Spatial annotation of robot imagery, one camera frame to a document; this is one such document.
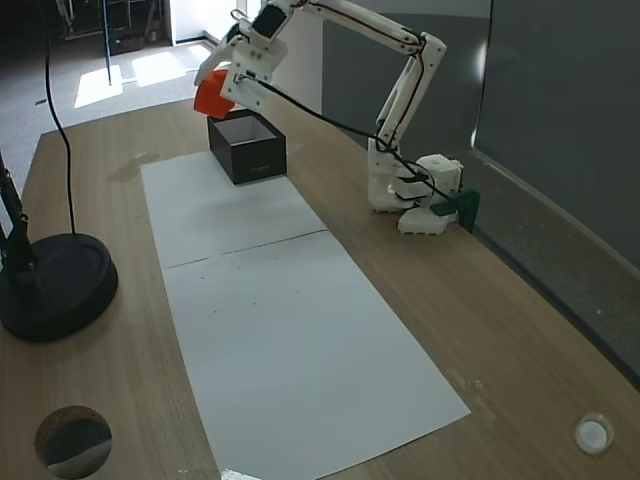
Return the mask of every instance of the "white circular cap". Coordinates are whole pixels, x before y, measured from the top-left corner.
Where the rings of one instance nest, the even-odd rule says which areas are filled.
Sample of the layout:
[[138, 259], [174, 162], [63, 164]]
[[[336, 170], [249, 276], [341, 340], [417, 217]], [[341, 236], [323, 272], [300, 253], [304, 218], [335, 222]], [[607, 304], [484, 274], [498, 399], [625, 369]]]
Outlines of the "white circular cap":
[[602, 414], [589, 413], [576, 427], [578, 448], [589, 455], [604, 452], [613, 442], [613, 425]]

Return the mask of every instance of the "wooden table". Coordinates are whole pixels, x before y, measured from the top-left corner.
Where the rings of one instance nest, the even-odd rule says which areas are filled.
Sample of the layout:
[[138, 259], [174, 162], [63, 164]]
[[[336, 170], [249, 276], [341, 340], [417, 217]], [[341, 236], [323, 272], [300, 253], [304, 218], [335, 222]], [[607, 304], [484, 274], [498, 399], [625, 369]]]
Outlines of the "wooden table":
[[[640, 395], [569, 322], [464, 230], [403, 236], [395, 217], [371, 214], [366, 155], [347, 136], [280, 101], [266, 115], [287, 135], [295, 186], [473, 412], [331, 478], [640, 478]], [[108, 245], [121, 283], [104, 316], [72, 338], [29, 345], [0, 333], [0, 478], [50, 478], [34, 434], [49, 413], [79, 404], [100, 412], [113, 432], [111, 457], [92, 478], [218, 479], [139, 171], [207, 150], [206, 122], [190, 102], [179, 102], [68, 134], [79, 231]], [[33, 240], [67, 230], [57, 134], [40, 141], [24, 206]], [[616, 428], [611, 449], [596, 459], [573, 440], [576, 422], [590, 411], [605, 413]]]

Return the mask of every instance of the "black cord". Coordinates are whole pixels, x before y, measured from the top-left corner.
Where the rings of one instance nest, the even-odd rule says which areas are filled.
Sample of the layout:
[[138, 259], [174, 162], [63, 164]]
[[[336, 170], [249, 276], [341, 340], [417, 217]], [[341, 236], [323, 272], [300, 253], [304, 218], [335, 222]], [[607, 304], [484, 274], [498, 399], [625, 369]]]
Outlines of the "black cord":
[[375, 140], [377, 143], [379, 143], [380, 145], [382, 145], [384, 147], [384, 149], [381, 150], [381, 151], [383, 151], [385, 153], [390, 153], [391, 155], [393, 155], [393, 157], [398, 162], [400, 162], [402, 164], [402, 166], [404, 168], [406, 168], [413, 175], [413, 177], [415, 179], [418, 179], [421, 183], [423, 183], [424, 185], [429, 187], [431, 190], [433, 190], [435, 193], [437, 193], [438, 195], [442, 196], [443, 198], [445, 198], [447, 200], [451, 200], [451, 197], [449, 197], [449, 195], [447, 195], [446, 193], [441, 191], [438, 187], [435, 186], [434, 183], [431, 183], [428, 180], [426, 180], [425, 178], [423, 178], [424, 175], [420, 175], [416, 170], [413, 169], [413, 167], [420, 168], [420, 169], [424, 170], [427, 173], [427, 175], [429, 175], [429, 177], [433, 178], [426, 168], [424, 168], [419, 163], [411, 162], [411, 161], [408, 161], [408, 160], [405, 160], [404, 158], [402, 158], [395, 148], [393, 148], [388, 142], [384, 141], [383, 139], [381, 139], [377, 135], [374, 135], [374, 134], [369, 133], [369, 132], [365, 132], [364, 130], [359, 130], [359, 129], [354, 128], [354, 127], [350, 127], [349, 125], [345, 125], [343, 123], [340, 123], [340, 122], [332, 120], [332, 119], [330, 119], [328, 117], [325, 117], [324, 115], [311, 110], [306, 105], [298, 102], [295, 98], [290, 97], [289, 95], [287, 95], [283, 91], [277, 89], [276, 87], [274, 87], [273, 85], [271, 85], [271, 84], [269, 84], [267, 82], [263, 82], [262, 80], [258, 80], [258, 79], [253, 78], [253, 77], [244, 77], [244, 79], [253, 80], [255, 82], [258, 82], [260, 85], [262, 85], [264, 88], [266, 88], [270, 92], [273, 92], [276, 95], [284, 98], [287, 102], [295, 105], [299, 109], [303, 110], [304, 112], [308, 113], [309, 115], [311, 115], [311, 116], [313, 116], [315, 118], [318, 118], [318, 119], [322, 120], [323, 122], [327, 122], [327, 123], [333, 125], [334, 127], [338, 127], [338, 128], [340, 128], [342, 130], [346, 130], [347, 132], [351, 132], [351, 133], [353, 133], [355, 135], [359, 135], [359, 136], [362, 136], [362, 137], [366, 137], [366, 138], [370, 138], [370, 139]]
[[42, 26], [44, 27], [46, 41], [45, 41], [45, 59], [44, 59], [44, 84], [47, 92], [47, 103], [49, 104], [49, 111], [51, 112], [51, 116], [53, 117], [53, 121], [56, 124], [56, 128], [62, 137], [62, 141], [64, 142], [64, 146], [67, 150], [67, 204], [69, 207], [69, 222], [71, 223], [71, 232], [76, 234], [76, 218], [75, 212], [73, 209], [73, 195], [71, 193], [71, 143], [69, 143], [69, 139], [67, 138], [67, 134], [62, 128], [62, 124], [58, 119], [58, 115], [56, 114], [56, 109], [53, 106], [53, 97], [51, 95], [51, 32], [49, 31], [49, 25], [47, 24], [47, 19], [44, 15], [44, 10], [42, 9], [41, 0], [36, 0], [36, 7], [38, 8], [38, 12], [40, 13], [40, 20], [42, 21]]
[[349, 20], [351, 20], [354, 23], [357, 23], [358, 25], [361, 25], [361, 26], [363, 26], [365, 28], [368, 28], [369, 30], [372, 30], [372, 31], [376, 32], [377, 34], [382, 35], [383, 37], [386, 37], [386, 38], [388, 38], [390, 40], [393, 40], [394, 42], [398, 42], [400, 45], [406, 45], [406, 46], [408, 46], [410, 48], [411, 47], [419, 48], [421, 46], [422, 42], [420, 42], [419, 36], [417, 34], [413, 33], [413, 32], [407, 32], [407, 33], [417, 37], [416, 38], [416, 43], [406, 42], [404, 40], [398, 40], [393, 35], [390, 35], [390, 34], [388, 34], [386, 32], [383, 32], [382, 30], [374, 27], [373, 25], [369, 25], [368, 23], [365, 23], [362, 20], [358, 20], [357, 18], [354, 18], [351, 15], [348, 15], [348, 14], [346, 14], [344, 12], [341, 12], [340, 10], [336, 10], [334, 8], [331, 8], [328, 5], [323, 5], [321, 3], [314, 3], [314, 2], [304, 2], [304, 3], [302, 3], [302, 5], [306, 5], [307, 3], [309, 3], [309, 5], [311, 5], [312, 7], [316, 7], [318, 10], [321, 10], [321, 9], [329, 10], [330, 12], [333, 12], [336, 15], [340, 15], [342, 17], [348, 18]]

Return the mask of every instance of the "round hole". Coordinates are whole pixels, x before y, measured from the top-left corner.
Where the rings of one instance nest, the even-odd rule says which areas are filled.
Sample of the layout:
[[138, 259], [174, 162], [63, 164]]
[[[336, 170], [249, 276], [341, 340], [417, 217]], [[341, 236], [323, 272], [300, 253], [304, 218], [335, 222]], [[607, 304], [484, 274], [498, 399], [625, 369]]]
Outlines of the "round hole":
[[111, 429], [86, 407], [56, 410], [40, 424], [36, 454], [56, 478], [76, 480], [96, 473], [111, 453]]

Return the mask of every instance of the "orange object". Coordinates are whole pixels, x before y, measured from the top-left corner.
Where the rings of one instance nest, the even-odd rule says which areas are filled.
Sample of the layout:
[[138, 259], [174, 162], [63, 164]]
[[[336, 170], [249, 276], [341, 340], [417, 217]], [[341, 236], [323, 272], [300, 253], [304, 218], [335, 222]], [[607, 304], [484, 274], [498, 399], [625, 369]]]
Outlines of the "orange object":
[[193, 108], [197, 112], [223, 119], [235, 106], [226, 98], [220, 96], [220, 91], [227, 78], [228, 70], [214, 70], [200, 84], [193, 102]]

